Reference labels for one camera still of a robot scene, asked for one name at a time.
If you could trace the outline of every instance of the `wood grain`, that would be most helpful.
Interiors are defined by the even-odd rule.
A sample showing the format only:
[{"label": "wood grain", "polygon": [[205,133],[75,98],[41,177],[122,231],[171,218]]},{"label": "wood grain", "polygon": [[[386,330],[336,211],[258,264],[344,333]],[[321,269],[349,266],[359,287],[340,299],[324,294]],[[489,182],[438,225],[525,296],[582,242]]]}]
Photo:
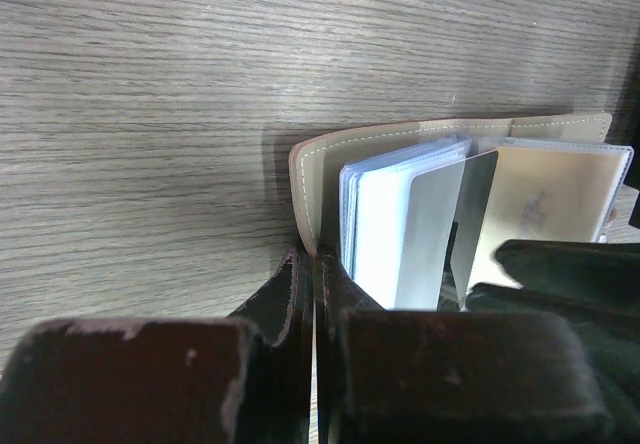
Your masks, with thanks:
[{"label": "wood grain", "polygon": [[[78,314],[219,316],[286,156],[369,123],[608,110],[640,0],[0,0],[0,363]],[[624,140],[614,124],[610,139]]]}]

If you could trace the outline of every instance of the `leather wallet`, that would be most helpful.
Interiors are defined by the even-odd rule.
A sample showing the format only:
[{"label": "leather wallet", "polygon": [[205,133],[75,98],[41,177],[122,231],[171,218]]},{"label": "leather wallet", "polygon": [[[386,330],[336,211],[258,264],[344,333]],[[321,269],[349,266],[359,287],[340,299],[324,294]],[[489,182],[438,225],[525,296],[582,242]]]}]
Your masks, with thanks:
[{"label": "leather wallet", "polygon": [[445,119],[367,126],[301,142],[289,155],[296,223],[307,251],[339,241],[339,176],[357,161],[453,133],[488,137],[545,138],[602,142],[611,124],[607,113],[504,119]]}]

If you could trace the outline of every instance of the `open wallet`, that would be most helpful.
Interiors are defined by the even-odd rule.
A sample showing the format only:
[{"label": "open wallet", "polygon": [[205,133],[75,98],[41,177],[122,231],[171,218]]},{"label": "open wallet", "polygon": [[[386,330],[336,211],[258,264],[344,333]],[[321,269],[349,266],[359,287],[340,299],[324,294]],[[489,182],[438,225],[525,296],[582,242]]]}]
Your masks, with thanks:
[{"label": "open wallet", "polygon": [[[0,380],[0,442],[306,444],[314,349],[320,444],[640,442],[640,244],[547,239],[598,236],[629,159],[626,148],[603,147],[609,122],[604,114],[437,121],[296,146],[304,244],[287,249],[274,275],[224,318],[73,318],[31,329]],[[382,162],[365,162],[376,156]],[[514,182],[502,166],[524,177]],[[529,176],[562,176],[560,168],[577,180],[545,181],[540,194]],[[445,274],[462,281],[477,273],[505,282],[461,288],[467,312],[400,310],[433,298],[406,286],[425,269],[411,267],[404,249],[389,259],[401,276],[393,293],[354,282],[358,249],[348,244],[362,195],[349,192],[368,185],[367,173],[379,182],[381,169],[400,174],[383,172],[383,190],[409,181],[409,198],[374,185],[368,202],[393,197],[380,208],[403,210],[389,219],[409,228],[403,240],[430,245],[426,232],[445,242],[412,259],[444,259]],[[606,175],[592,183],[586,174],[597,170]],[[513,189],[522,189],[518,199],[503,202]],[[556,210],[556,196],[571,213]],[[415,202],[436,204],[438,218]],[[511,227],[485,244],[496,214]],[[496,244],[513,229],[524,239]],[[483,261],[492,265],[476,268],[494,246]],[[385,258],[366,263],[388,266]]]},{"label": "open wallet", "polygon": [[508,239],[595,242],[633,156],[603,144],[608,114],[364,127],[290,155],[305,247],[339,249],[386,309],[435,310],[444,276],[517,287],[492,258]]},{"label": "open wallet", "polygon": [[226,318],[42,323],[3,372],[0,442],[307,444],[314,345],[320,444],[640,442],[640,245],[496,258],[524,287],[479,284],[470,312],[386,311],[296,244]]}]

